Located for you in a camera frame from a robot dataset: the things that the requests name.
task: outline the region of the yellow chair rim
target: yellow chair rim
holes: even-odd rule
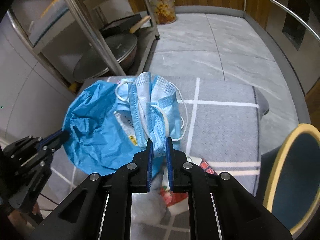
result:
[[[282,167],[284,165],[284,161],[288,155],[288,152],[291,148],[291,145],[295,141],[295,139],[302,133],[308,133],[312,135],[317,141],[318,144],[320,144],[320,132],[311,124],[307,123],[301,123],[298,125],[296,129],[294,129],[284,140],[284,143],[282,144],[277,157],[275,159],[275,162],[273,164],[268,184],[265,192],[265,196],[263,199],[263,205],[272,212],[272,206],[273,201],[276,194],[276,188],[279,182],[280,174],[282,171]],[[292,235],[298,232],[298,230],[309,221],[311,215],[313,214],[314,210],[318,207],[318,204],[320,202],[320,189],[318,189],[318,192],[316,194],[315,199],[313,200],[313,203],[311,204],[310,208],[306,212],[306,214],[303,216],[303,218],[293,227],[290,229],[290,232]]]

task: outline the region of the metal handle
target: metal handle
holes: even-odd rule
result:
[[[159,35],[157,23],[156,23],[156,18],[155,18],[154,14],[153,14],[150,2],[149,2],[149,0],[143,0],[143,1],[144,1],[145,6],[146,6],[146,9],[147,9],[147,14],[150,15],[150,17],[151,17],[150,23],[151,23],[151,26],[156,30],[156,39],[158,40],[160,35]]]
[[[10,7],[7,11],[8,19],[15,31],[15,33],[18,35],[22,43],[26,46],[26,48],[29,50],[29,52],[36,58],[36,60],[47,70],[51,75],[53,75],[62,85],[67,87],[67,89],[70,86],[70,83],[61,75],[61,73],[51,64],[51,62],[43,55],[42,52],[39,54],[36,54],[33,51],[32,44],[20,25],[19,21],[17,20],[16,15],[14,14],[12,8]]]
[[[100,6],[98,6],[94,10],[95,10],[98,18],[100,19],[101,23],[103,24],[103,26],[105,27],[106,25],[108,25],[108,20],[106,19],[105,15],[103,14],[103,11],[101,10]]]
[[[100,55],[101,59],[117,75],[125,76],[123,69],[112,54],[99,30],[94,26],[88,9],[82,0],[64,0],[82,31]]]
[[[311,32],[311,34],[320,42],[319,35],[303,20],[301,19],[297,14],[295,14],[292,10],[284,6],[283,4],[277,2],[276,0],[269,0],[270,2],[274,3],[275,5],[279,6],[281,9],[285,10],[287,13],[292,15],[298,22],[300,22],[308,31]]]

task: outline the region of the metal screw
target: metal screw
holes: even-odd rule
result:
[[[230,179],[230,174],[224,172],[224,173],[221,173],[220,177],[221,177],[221,179],[228,180],[228,179]]]
[[[185,169],[191,169],[192,168],[192,163],[183,163],[182,165]]]
[[[127,168],[128,168],[129,170],[134,170],[136,167],[137,167],[137,165],[136,165],[135,163],[129,163],[129,164],[127,165]]]
[[[95,181],[97,179],[99,179],[99,174],[98,173],[92,173],[89,177],[90,180]]]

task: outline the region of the frying pan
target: frying pan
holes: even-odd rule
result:
[[[111,52],[122,69],[127,70],[134,62],[137,52],[138,38],[134,33],[148,20],[150,16],[141,19],[132,26],[128,33],[120,33],[105,38]],[[89,49],[78,61],[73,70],[73,77],[77,82],[84,82],[89,78],[99,77],[109,71],[106,63],[101,59],[94,48]]]

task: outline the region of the blue face mask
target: blue face mask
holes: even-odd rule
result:
[[[121,97],[120,88],[128,85],[128,95]],[[180,148],[179,141],[186,132],[186,125],[181,135],[181,120],[176,92],[178,91],[185,106],[188,123],[188,112],[178,88],[161,76],[155,76],[151,82],[150,72],[142,73],[134,81],[121,80],[116,88],[116,95],[122,102],[129,100],[129,106],[138,146],[145,149],[147,140],[153,142],[154,157],[166,154],[166,138],[172,137],[175,149]]]

